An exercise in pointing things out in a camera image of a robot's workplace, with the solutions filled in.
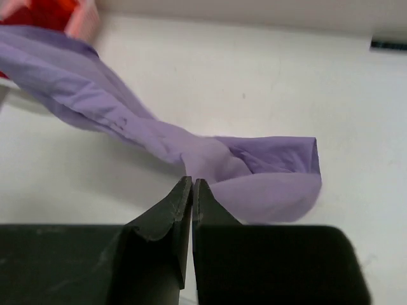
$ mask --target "red object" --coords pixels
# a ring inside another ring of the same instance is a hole
[[[32,0],[28,7],[19,8],[0,24],[33,25],[63,32],[77,5],[77,0]]]

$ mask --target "wrinkled fabric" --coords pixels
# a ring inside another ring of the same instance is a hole
[[[206,179],[220,204],[239,219],[294,221],[318,197],[314,138],[199,137],[161,122],[81,41],[50,30],[1,26],[0,71],[62,121],[183,164],[187,175]]]

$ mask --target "lavender shirt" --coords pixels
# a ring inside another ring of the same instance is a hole
[[[0,71],[62,121],[183,164],[187,175],[206,179],[216,199],[239,219],[294,221],[318,197],[322,182],[314,138],[199,137],[159,121],[81,41],[34,27],[0,26]]]

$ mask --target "white background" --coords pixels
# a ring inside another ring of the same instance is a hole
[[[406,55],[372,53],[369,37],[118,15],[95,44],[164,121],[203,135],[317,137],[324,185],[300,222],[344,230],[375,304],[405,304]],[[0,114],[0,172],[0,222],[123,224],[183,173],[16,93]],[[188,276],[182,295],[194,299],[191,264]]]

